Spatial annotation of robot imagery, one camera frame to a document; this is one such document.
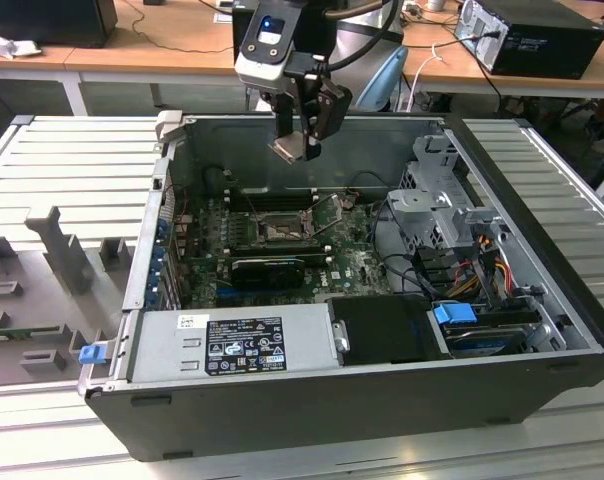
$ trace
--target red wire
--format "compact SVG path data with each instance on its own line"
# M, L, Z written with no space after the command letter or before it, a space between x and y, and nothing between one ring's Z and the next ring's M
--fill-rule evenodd
M458 269L455 271L455 282L453 283L453 285L457 285L458 284L458 282L460 281L460 273L462 272L462 269L464 267L469 266L469 265L471 265L471 262L469 262L469 261L462 262L460 264L460 266L458 267Z

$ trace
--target wooden desk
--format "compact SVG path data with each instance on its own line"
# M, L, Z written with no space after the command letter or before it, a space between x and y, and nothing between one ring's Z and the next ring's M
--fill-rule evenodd
M158 48L133 32L136 29L156 43L183 50L223 50L220 53L184 53ZM230 24L213 23L215 12L196 0L169 0L146 6L142 0L115 0L116 31L103 49L76 48L66 59L68 70L144 72L159 74L235 75Z
M604 4L580 0L562 0L587 18L604 15ZM438 14L427 13L426 18L442 22L456 12L456 4ZM412 24L405 29L405 45L431 45L454 40L451 33L436 25ZM444 61L429 62L420 73L423 90L436 92L490 93L492 91L471 54L460 44L437 49ZM430 49L410 49L404 73L413 78L422 62L431 56ZM491 76L503 93L509 95L539 95L552 97L604 98L604 42L580 80L554 78Z
M588 18L604 14L604 4L562 0ZM142 0L115 0L118 25L103 49L44 47L44 55L16 59L0 58L0 78L54 80L64 86L75 115L87 115L81 84L126 82L151 85L154 104L160 104L158 84L240 86L233 69L231 25L213 23L215 12L197 0L169 0L162 6L144 6ZM153 41L185 50L224 50L219 53L184 53L158 48L132 30L132 24ZM455 12L451 1L439 14L427 18L442 21ZM405 29L406 45L430 45L451 41L453 36L438 25L411 24ZM420 74L419 88L432 92L485 93L493 90L473 57L461 45L438 49L443 62L430 62ZM429 49L411 49L404 68L412 79ZM581 80L527 77L492 77L505 95L604 98L604 43Z

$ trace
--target computer tower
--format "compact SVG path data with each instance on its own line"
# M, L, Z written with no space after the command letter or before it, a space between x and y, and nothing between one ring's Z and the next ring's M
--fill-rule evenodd
M493 75L579 79L604 27L552 0L467 0L455 36Z
M11 40L100 48L117 21L113 0L0 0L0 36Z

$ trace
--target warning label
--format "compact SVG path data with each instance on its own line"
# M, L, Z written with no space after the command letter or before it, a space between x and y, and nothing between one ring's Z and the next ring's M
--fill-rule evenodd
M209 375L286 370L282 318L209 321L204 370Z

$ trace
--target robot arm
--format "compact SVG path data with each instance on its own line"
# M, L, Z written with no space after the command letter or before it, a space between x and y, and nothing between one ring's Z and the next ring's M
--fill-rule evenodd
M318 157L319 142L340 129L353 95L331 81L331 72L368 53L400 7L400 0L391 0L391 11L379 32L358 51L330 64L337 22L379 9L388 0L349 9L343 1L262 0L240 48L236 72L271 105L276 116L276 139L271 148L288 163ZM300 116L301 131L293 129L294 110Z

